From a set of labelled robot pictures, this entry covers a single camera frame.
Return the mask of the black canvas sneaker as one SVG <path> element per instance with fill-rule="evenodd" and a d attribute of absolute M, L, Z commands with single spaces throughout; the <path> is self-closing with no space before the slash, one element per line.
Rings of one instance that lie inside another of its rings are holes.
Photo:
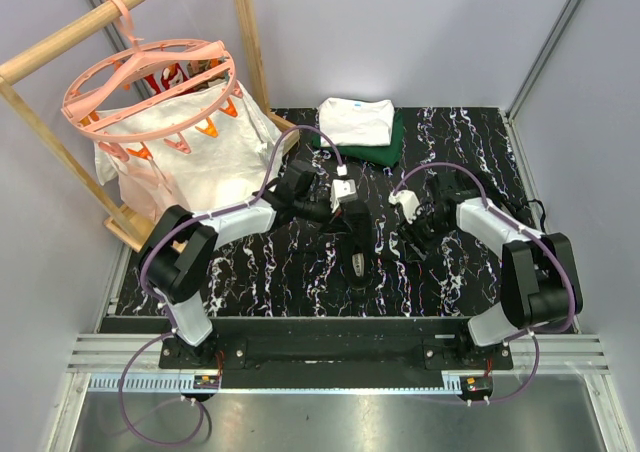
<path fill-rule="evenodd" d="M 367 204 L 361 199 L 341 204 L 325 231 L 339 236 L 345 280 L 363 294 L 371 282 L 375 255 L 374 225 Z"/>

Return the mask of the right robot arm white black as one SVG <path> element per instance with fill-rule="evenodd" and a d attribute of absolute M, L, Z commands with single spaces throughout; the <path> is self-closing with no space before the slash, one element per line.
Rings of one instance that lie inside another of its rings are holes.
<path fill-rule="evenodd" d="M 448 170 L 426 182 L 421 199 L 408 189 L 394 190 L 389 203 L 400 210 L 398 234 L 424 257 L 446 235 L 458 230 L 473 236 L 500 260 L 499 303 L 469 319 L 454 356 L 476 368 L 490 347 L 538 327 L 560 331 L 583 310 L 583 296 L 570 239 L 547 234 L 518 221 L 515 208 L 501 207 L 477 178 Z"/>

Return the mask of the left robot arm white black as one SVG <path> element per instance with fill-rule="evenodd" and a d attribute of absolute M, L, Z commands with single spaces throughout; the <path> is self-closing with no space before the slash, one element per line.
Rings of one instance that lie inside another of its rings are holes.
<path fill-rule="evenodd" d="M 243 202 L 199 216 L 174 205 L 161 216 L 139 252 L 140 284 L 158 299 L 171 334 L 183 341 L 181 356 L 193 367 L 208 366 L 216 354 L 214 326 L 200 297 L 213 252 L 295 218 L 331 223 L 357 197 L 355 185 L 340 166 L 330 198 L 315 201 L 310 191 L 316 178 L 312 166 L 296 161 Z"/>

